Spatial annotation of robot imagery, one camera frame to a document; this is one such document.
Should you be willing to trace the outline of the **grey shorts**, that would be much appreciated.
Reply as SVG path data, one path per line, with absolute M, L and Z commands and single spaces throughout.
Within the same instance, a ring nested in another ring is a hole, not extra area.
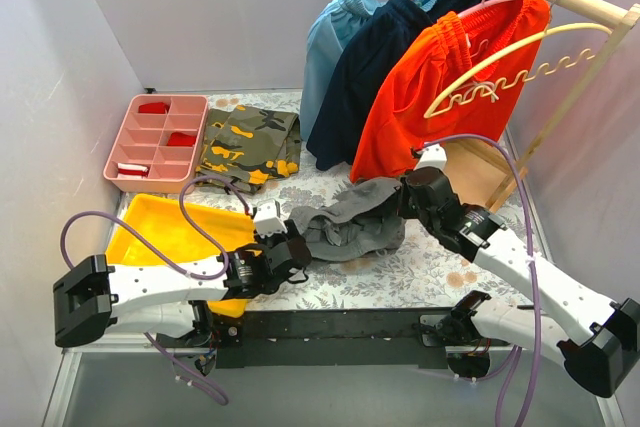
M 397 213 L 400 187 L 396 179 L 371 179 L 342 191 L 329 206 L 295 207 L 289 219 L 316 260 L 348 262 L 395 250 L 405 238 L 405 220 Z

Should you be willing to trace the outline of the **cream yellow hanger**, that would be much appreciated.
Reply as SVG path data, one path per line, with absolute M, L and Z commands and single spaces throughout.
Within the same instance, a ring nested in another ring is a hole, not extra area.
M 489 55 L 477 65 L 461 74 L 444 88 L 426 108 L 423 118 L 431 119 L 453 107 L 471 101 L 481 94 L 491 96 L 520 82 L 531 70 L 540 44 L 548 37 L 573 31 L 594 30 L 611 34 L 612 29 L 595 22 L 572 22 L 543 30 L 514 41 Z

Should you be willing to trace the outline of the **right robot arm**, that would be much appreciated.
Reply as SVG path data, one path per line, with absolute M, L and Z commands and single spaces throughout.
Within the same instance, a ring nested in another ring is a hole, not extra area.
M 529 253 L 500 217 L 460 202 L 441 170 L 425 167 L 405 176 L 398 212 L 419 220 L 445 249 L 497 275 L 542 311 L 537 316 L 474 290 L 427 327 L 432 336 L 450 344 L 488 338 L 540 348 L 543 357 L 601 398 L 612 397 L 638 363 L 637 301 L 616 302 Z

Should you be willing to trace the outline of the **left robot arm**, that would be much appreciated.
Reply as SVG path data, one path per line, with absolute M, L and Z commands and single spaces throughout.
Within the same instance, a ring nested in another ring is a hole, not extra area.
M 196 304 L 253 299 L 272 294 L 312 260 L 300 235 L 278 234 L 223 257 L 210 256 L 184 266 L 110 265 L 103 254 L 89 256 L 53 287 L 55 345 L 93 343 L 105 333 L 153 332 L 181 337 L 193 347 L 205 345 L 213 324 Z

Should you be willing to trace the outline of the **camouflage shorts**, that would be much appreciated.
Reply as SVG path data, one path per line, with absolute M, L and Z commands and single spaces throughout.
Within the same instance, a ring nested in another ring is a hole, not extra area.
M 251 105 L 237 105 L 230 112 L 211 109 L 196 173 L 219 175 L 254 194 L 269 180 L 296 174 L 301 148 L 296 113 Z

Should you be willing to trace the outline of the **navy blue shorts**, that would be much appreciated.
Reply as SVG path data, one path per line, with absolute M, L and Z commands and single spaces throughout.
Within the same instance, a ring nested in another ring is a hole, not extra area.
M 460 13 L 481 0 L 438 0 L 420 20 L 400 5 L 377 9 L 348 43 L 331 77 L 307 150 L 326 171 L 353 162 L 379 88 L 409 46 L 449 12 Z

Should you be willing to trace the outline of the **light blue shorts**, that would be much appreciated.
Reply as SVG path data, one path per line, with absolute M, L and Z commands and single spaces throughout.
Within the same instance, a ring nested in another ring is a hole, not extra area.
M 306 63 L 300 104 L 301 138 L 310 138 L 334 69 L 355 34 L 377 9 L 400 5 L 420 20 L 438 0 L 332 0 L 312 24 L 306 42 Z

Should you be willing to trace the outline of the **wooden clothes rack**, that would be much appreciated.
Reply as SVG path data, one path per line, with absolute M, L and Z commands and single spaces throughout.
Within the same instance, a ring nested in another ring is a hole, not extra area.
M 517 182 L 526 175 L 531 156 L 573 107 L 639 20 L 637 7 L 624 9 L 605 0 L 545 1 L 549 5 L 549 27 L 572 22 L 595 22 L 611 28 L 612 33 L 582 30 L 548 37 L 540 44 L 529 74 L 507 87 L 510 89 L 521 85 L 523 91 L 538 79 L 576 65 L 584 66 L 582 76 L 568 89 L 558 106 L 553 108 L 545 125 L 516 162 L 507 162 L 499 153 L 497 142 L 500 139 L 493 140 L 477 134 L 449 135 L 423 144 L 422 148 L 439 144 L 445 149 L 447 164 L 443 171 L 466 202 L 496 210 L 506 201 Z

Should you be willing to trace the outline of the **yellow plastic tray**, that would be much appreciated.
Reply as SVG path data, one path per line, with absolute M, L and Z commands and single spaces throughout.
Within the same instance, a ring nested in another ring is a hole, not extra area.
M 186 202 L 185 207 L 191 218 L 227 251 L 254 241 L 253 221 L 243 210 L 225 210 Z M 124 212 L 123 220 L 176 263 L 193 262 L 220 253 L 187 222 L 177 200 L 137 194 Z M 122 227 L 116 227 L 105 252 L 109 263 L 130 266 L 162 263 L 138 239 Z M 213 312 L 229 317 L 241 316 L 246 305 L 244 300 L 209 303 Z

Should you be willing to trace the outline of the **red sock middle compartment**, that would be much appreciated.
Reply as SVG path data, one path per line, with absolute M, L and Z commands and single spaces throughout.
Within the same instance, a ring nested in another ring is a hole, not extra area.
M 193 147 L 196 143 L 197 136 L 184 132 L 172 132 L 167 140 L 168 147 Z

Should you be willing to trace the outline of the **red sock compartment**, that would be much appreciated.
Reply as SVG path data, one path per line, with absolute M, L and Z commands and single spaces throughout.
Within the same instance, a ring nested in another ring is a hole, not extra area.
M 168 111 L 169 105 L 164 102 L 150 102 L 138 107 L 138 112 L 140 114 L 166 115 Z
M 196 143 L 197 136 L 184 132 L 172 132 L 167 140 L 168 147 L 193 147 Z

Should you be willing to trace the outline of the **pink divided organizer box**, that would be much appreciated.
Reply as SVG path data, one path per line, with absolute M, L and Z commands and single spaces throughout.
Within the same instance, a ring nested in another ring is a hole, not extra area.
M 168 104 L 168 113 L 140 114 L 138 107 L 150 102 Z M 180 192 L 194 178 L 207 114 L 208 99 L 203 95 L 140 94 L 134 97 L 104 167 L 104 178 L 122 192 Z M 168 147 L 166 143 L 172 132 L 196 135 L 195 145 Z M 148 176 L 118 175 L 118 163 L 146 165 Z

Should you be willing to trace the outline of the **red white striped sock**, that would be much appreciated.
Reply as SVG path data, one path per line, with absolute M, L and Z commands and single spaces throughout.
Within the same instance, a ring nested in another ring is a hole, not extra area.
M 118 175 L 147 177 L 149 173 L 149 167 L 146 165 L 139 165 L 139 164 L 118 163 L 117 172 L 118 172 Z

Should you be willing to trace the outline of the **red sock back compartment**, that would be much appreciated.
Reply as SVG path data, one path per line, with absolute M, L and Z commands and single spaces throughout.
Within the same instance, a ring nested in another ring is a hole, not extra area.
M 138 112 L 140 114 L 166 115 L 168 111 L 169 105 L 164 102 L 150 102 L 138 107 Z

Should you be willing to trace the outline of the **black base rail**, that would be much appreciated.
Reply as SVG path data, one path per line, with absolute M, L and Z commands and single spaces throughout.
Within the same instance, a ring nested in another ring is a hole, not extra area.
M 413 365 L 481 378 L 490 371 L 485 342 L 449 342 L 435 334 L 443 308 L 250 311 L 211 315 L 209 332 L 156 341 L 203 359 L 204 372 L 279 366 Z

